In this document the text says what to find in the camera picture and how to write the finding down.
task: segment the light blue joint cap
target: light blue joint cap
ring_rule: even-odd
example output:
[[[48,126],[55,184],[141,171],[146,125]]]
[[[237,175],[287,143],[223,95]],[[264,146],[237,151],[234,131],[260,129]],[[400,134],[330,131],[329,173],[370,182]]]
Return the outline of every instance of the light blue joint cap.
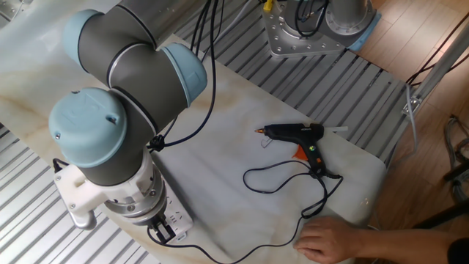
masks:
[[[194,53],[186,46],[179,43],[162,49],[179,76],[188,100],[188,107],[207,87],[207,72],[204,65]]]
[[[83,168],[110,159],[124,142],[124,106],[109,92],[84,88],[62,98],[49,116],[49,131],[65,158]]]
[[[365,44],[366,40],[368,40],[369,35],[372,34],[374,28],[380,22],[381,19],[381,13],[379,11],[376,11],[376,15],[373,18],[373,21],[369,24],[368,28],[365,30],[365,32],[361,35],[355,43],[353,43],[350,47],[348,47],[351,51],[359,51],[361,47],[363,47],[363,44]]]
[[[64,33],[62,35],[62,45],[64,46],[65,53],[72,58],[78,65],[81,66],[80,58],[78,57],[78,42],[80,41],[81,30],[86,22],[93,16],[102,14],[96,10],[83,10],[74,14],[67,25],[65,25]]]

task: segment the sleeve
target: sleeve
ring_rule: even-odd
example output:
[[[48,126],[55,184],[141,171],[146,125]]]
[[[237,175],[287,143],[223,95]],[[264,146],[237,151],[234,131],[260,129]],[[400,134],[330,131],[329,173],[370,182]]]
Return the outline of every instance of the sleeve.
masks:
[[[450,245],[448,249],[449,264],[469,263],[469,238],[459,239]]]

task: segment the finger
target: finger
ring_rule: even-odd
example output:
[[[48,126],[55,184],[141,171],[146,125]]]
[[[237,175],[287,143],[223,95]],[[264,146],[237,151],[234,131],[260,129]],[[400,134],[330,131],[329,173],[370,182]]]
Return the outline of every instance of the finger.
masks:
[[[312,219],[308,223],[304,224],[304,226],[316,226],[320,227],[328,222],[330,222],[333,218],[330,216],[323,216],[323,217],[318,217],[315,219]]]
[[[306,237],[300,238],[295,245],[293,245],[294,249],[316,249],[322,250],[325,249],[325,239],[324,238],[313,238],[313,237]]]
[[[304,254],[309,260],[317,263],[326,263],[326,256],[321,252],[313,249],[299,249],[301,254]]]
[[[324,235],[324,229],[321,227],[309,226],[303,227],[300,232],[300,238],[305,237],[322,237]]]

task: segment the orange trigger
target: orange trigger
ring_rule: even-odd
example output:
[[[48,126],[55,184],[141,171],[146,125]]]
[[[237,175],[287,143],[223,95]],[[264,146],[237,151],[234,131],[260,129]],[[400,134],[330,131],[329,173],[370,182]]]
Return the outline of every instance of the orange trigger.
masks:
[[[298,149],[296,151],[296,153],[293,155],[292,158],[297,158],[297,159],[300,159],[302,161],[308,161],[308,158],[306,157],[306,154],[305,152],[303,151],[303,148],[298,145]]]

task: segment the white power strip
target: white power strip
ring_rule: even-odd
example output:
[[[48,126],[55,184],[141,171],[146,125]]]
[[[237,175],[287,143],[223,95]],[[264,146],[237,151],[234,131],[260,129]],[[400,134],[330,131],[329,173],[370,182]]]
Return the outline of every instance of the white power strip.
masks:
[[[173,229],[174,234],[176,235],[169,241],[169,243],[179,242],[187,237],[186,232],[192,228],[192,218],[184,209],[184,206],[182,206],[176,194],[171,189],[171,186],[169,186],[165,180],[164,183],[166,187],[166,198],[168,199],[168,205],[166,206],[164,215],[166,216],[166,222]]]

